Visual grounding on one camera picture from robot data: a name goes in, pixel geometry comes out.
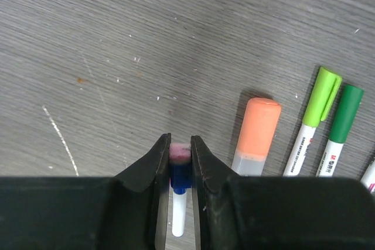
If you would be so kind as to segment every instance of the light green marker cap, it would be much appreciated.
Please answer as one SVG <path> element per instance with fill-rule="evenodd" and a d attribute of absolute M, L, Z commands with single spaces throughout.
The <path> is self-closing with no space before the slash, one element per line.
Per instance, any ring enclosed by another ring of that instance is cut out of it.
<path fill-rule="evenodd" d="M 329 113 L 336 94 L 340 88 L 342 77 L 321 67 L 312 90 L 309 104 L 302 123 L 310 127 L 318 127 Z"/>

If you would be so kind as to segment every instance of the gray table surface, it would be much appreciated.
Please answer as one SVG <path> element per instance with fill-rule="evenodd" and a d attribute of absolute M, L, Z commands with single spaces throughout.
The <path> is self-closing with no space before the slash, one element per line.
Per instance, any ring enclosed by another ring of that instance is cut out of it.
<path fill-rule="evenodd" d="M 80 176 L 112 176 L 164 132 L 200 135 L 230 165 L 260 95 L 283 106 L 264 169 L 281 175 L 323 65 L 365 90 L 335 172 L 359 179 L 374 152 L 374 4 L 0 0 L 0 174 L 74 176 L 74 160 Z M 316 173 L 333 113 L 301 175 Z M 193 249 L 188 206 L 168 249 Z"/>

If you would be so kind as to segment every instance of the green marker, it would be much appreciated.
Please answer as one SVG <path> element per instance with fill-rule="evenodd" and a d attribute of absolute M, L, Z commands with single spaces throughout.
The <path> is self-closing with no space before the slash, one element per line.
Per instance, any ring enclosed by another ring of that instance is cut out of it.
<path fill-rule="evenodd" d="M 324 121 L 335 100 L 342 78 L 338 74 L 321 67 L 312 90 L 309 104 L 302 120 L 293 150 L 289 157 L 284 176 L 297 176 L 301 171 L 315 129 Z"/>
<path fill-rule="evenodd" d="M 362 89 L 352 85 L 345 86 L 330 129 L 329 140 L 324 150 L 323 158 L 316 173 L 317 177 L 332 177 L 362 96 Z"/>

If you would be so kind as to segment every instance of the orange cap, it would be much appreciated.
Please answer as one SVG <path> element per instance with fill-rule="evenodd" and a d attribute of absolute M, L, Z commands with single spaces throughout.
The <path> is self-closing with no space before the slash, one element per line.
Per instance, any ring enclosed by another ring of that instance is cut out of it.
<path fill-rule="evenodd" d="M 243 157 L 265 160 L 281 113 L 278 102 L 266 98 L 250 99 L 246 106 L 237 150 Z"/>

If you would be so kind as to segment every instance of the scratch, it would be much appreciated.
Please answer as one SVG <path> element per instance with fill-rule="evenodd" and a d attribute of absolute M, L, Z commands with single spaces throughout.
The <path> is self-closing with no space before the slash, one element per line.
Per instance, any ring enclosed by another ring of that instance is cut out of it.
<path fill-rule="evenodd" d="M 101 91 L 100 91 L 100 89 L 99 89 L 99 86 L 98 86 L 98 84 L 96 83 L 96 79 L 95 79 L 95 77 L 94 77 L 94 75 L 93 75 L 93 72 L 91 71 L 91 68 L 90 68 L 90 66 L 89 66 L 88 63 L 87 63 L 86 58 L 83 56 L 83 53 L 82 53 L 82 58 L 83 58 L 83 61 L 84 61 L 85 65 L 86 65 L 86 67 L 87 67 L 88 73 L 90 73 L 90 76 L 91 76 L 91 78 L 92 78 L 93 81 L 94 81 L 94 84 L 95 84 L 96 89 L 97 89 L 97 91 L 98 91 L 98 93 L 99 93 L 100 99 L 101 99 L 101 101 L 103 102 L 104 109 L 105 109 L 105 111 L 106 111 L 108 114 L 110 114 L 110 111 L 109 111 L 109 109 L 108 109 L 108 107 L 107 107 L 107 103 L 105 102 L 105 100 L 104 100 L 104 98 L 103 98 L 103 95 L 101 94 Z M 120 139 L 119 139 L 119 137 L 118 137 L 118 134 L 117 134 L 117 130 L 116 130 L 115 123 L 113 123 L 113 120 L 112 120 L 112 119 L 111 119 L 111 123 L 112 123 L 113 130 L 114 130 L 114 132 L 115 132 L 116 138 L 117 138 L 118 141 L 120 141 Z"/>
<path fill-rule="evenodd" d="M 70 161 L 71 161 L 71 164 L 73 165 L 73 168 L 74 168 L 74 171 L 76 172 L 76 176 L 78 177 L 79 174 L 78 174 L 78 169 L 77 169 L 77 166 L 76 166 L 76 163 L 74 162 L 74 159 L 73 159 L 73 155 L 71 155 L 70 153 L 70 150 L 68 148 L 68 145 L 66 144 L 65 142 L 65 139 L 63 137 L 63 134 L 61 134 L 60 132 L 60 129 L 57 127 L 56 123 L 54 122 L 53 118 L 51 117 L 51 115 L 49 114 L 47 108 L 45 105 L 43 105 L 43 110 L 45 111 L 47 117 L 49 118 L 49 121 L 51 122 L 52 126 L 54 127 L 54 129 L 56 130 L 58 136 L 60 137 L 60 140 L 62 141 L 64 147 L 65 147 L 65 150 L 67 152 L 67 154 L 69 155 L 69 158 L 70 158 Z"/>

